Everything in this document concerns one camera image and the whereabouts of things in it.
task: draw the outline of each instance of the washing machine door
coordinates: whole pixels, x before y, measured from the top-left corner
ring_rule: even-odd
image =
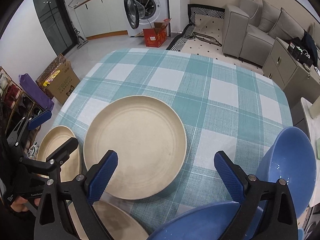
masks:
[[[124,0],[124,10],[130,27],[137,29],[140,19],[145,17],[145,8],[136,0]]]

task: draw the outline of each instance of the human hand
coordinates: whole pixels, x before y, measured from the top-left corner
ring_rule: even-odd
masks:
[[[23,197],[21,196],[18,196],[14,202],[11,204],[11,208],[15,211],[15,212],[26,212],[28,211],[29,209],[24,205],[25,203],[27,203],[28,200],[24,199]],[[39,203],[40,203],[40,198],[36,198],[34,200],[35,202],[35,205],[36,206],[39,206]]]

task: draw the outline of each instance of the sofa armrest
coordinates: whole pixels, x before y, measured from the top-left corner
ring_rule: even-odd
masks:
[[[222,53],[239,57],[249,16],[239,7],[226,5],[222,27]]]

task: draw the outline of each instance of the beige plate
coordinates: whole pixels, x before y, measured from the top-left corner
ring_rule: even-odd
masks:
[[[74,133],[66,126],[57,126],[50,130],[39,148],[37,160],[45,162],[46,158],[58,149],[69,138],[76,137]],[[70,158],[61,166],[61,182],[73,180],[79,174],[80,158],[79,147],[70,154]]]
[[[168,105],[152,97],[130,96],[105,107],[91,123],[84,140],[87,169],[109,149],[118,153],[119,161],[106,192],[141,199],[163,190],[177,176],[187,137]]]
[[[121,209],[103,201],[95,202],[93,207],[114,240],[146,240],[148,238],[149,235],[142,226]],[[79,237],[82,240],[88,240],[73,203],[69,205],[69,212]]]

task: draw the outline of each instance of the sliding glass door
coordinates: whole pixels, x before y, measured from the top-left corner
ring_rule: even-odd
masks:
[[[77,44],[75,31],[63,0],[33,0],[49,43],[58,55],[66,54]]]

